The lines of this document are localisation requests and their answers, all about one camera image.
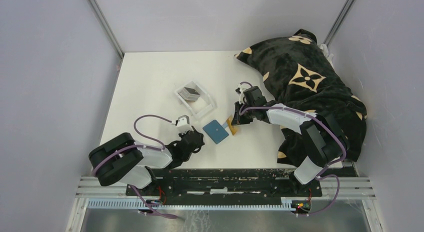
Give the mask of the gold VIP card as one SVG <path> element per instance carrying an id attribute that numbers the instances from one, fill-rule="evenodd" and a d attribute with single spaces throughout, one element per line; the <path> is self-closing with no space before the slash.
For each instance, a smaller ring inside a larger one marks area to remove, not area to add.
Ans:
<path id="1" fill-rule="evenodd" d="M 237 134 L 237 132 L 239 131 L 239 128 L 237 127 L 237 125 L 232 125 L 232 121 L 233 121 L 233 116 L 230 115 L 227 119 L 226 119 L 226 125 L 229 128 L 232 136 L 235 136 Z"/>

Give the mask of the aluminium rail frame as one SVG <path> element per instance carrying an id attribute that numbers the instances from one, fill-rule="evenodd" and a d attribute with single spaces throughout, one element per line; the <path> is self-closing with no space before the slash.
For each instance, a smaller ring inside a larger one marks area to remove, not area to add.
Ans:
<path id="1" fill-rule="evenodd" d="M 352 202 L 361 201 L 369 228 L 382 231 L 374 200 L 371 182 L 366 177 L 326 178 L 313 181 L 299 191 L 293 191 L 287 178 L 260 176 L 195 176 L 186 183 L 175 184 L 172 177 L 166 182 L 158 179 L 165 193 L 161 196 L 136 193 L 130 185 L 118 182 L 104 187 L 96 178 L 83 176 L 80 179 L 66 231 L 79 232 L 87 209 L 124 209 L 146 213 L 146 202 L 161 200 L 153 204 L 154 210 L 229 210 L 229 211 L 293 211 L 296 202 L 309 201 Z"/>

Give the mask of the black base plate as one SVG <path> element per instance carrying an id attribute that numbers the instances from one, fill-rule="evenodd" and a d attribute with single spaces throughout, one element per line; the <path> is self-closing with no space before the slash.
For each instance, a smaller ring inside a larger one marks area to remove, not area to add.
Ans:
<path id="1" fill-rule="evenodd" d="M 298 185 L 293 169 L 153 169 L 156 181 L 139 189 L 165 205 L 277 205 L 281 198 L 321 197 L 314 180 Z"/>

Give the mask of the blue leather card holder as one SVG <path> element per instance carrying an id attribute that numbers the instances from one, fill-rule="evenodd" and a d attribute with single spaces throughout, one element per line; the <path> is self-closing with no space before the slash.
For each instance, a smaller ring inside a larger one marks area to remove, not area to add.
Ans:
<path id="1" fill-rule="evenodd" d="M 202 127 L 203 131 L 218 145 L 229 136 L 226 126 L 220 124 L 217 120 L 212 120 Z"/>

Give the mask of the black blanket with beige flowers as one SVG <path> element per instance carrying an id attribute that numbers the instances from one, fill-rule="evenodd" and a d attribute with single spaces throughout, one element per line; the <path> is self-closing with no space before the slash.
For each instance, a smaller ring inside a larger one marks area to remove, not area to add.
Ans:
<path id="1" fill-rule="evenodd" d="M 367 109 L 335 72 L 305 29 L 253 44 L 235 55 L 257 70 L 267 91 L 279 104 L 308 113 L 331 113 L 349 148 L 348 161 L 358 161 L 367 132 Z"/>

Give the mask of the stack of cards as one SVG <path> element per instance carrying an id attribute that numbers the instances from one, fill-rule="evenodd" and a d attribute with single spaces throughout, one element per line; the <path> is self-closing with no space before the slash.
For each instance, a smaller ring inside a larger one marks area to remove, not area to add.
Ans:
<path id="1" fill-rule="evenodd" d="M 200 97 L 200 94 L 194 89 L 190 87 L 183 87 L 181 91 L 178 93 L 185 101 L 195 102 Z"/>

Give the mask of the clear plastic tray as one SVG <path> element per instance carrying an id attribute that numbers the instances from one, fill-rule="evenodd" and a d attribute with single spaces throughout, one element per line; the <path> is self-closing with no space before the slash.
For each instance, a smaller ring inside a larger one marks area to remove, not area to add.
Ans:
<path id="1" fill-rule="evenodd" d="M 179 92 L 183 87 L 195 89 L 200 94 L 198 100 L 185 101 L 179 95 Z M 190 80 L 187 83 L 177 87 L 177 89 L 174 90 L 174 94 L 180 103 L 188 110 L 188 112 L 198 120 L 205 118 L 217 108 L 211 94 L 209 94 L 207 90 L 195 80 Z"/>

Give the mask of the white crumpled cloth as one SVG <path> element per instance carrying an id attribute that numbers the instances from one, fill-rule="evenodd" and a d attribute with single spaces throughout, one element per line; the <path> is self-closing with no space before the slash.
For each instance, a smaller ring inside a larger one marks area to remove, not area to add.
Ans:
<path id="1" fill-rule="evenodd" d="M 325 43 L 319 43 L 317 46 L 322 50 L 322 53 L 324 54 L 327 61 L 331 64 L 333 67 L 333 57 L 334 54 L 329 52 L 328 46 Z"/>

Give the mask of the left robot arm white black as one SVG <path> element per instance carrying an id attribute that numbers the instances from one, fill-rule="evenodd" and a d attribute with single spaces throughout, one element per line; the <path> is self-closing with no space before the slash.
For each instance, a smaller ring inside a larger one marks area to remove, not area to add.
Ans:
<path id="1" fill-rule="evenodd" d="M 158 187 L 153 169 L 177 168 L 205 144 L 203 134 L 195 129 L 179 137 L 160 148 L 140 143 L 124 132 L 88 154 L 92 173 L 102 187 L 121 182 L 135 186 L 147 196 L 152 195 Z"/>

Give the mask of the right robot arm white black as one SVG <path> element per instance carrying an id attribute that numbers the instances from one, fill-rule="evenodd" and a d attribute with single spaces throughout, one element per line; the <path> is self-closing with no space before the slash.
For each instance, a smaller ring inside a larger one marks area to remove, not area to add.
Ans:
<path id="1" fill-rule="evenodd" d="M 231 125 L 247 125 L 253 120 L 282 126 L 300 135 L 306 157 L 292 174 L 289 191 L 302 196 L 309 183 L 330 165 L 346 158 L 349 142 L 334 116 L 328 112 L 304 112 L 274 100 L 267 101 L 258 86 L 243 81 L 235 90 L 239 100 Z"/>

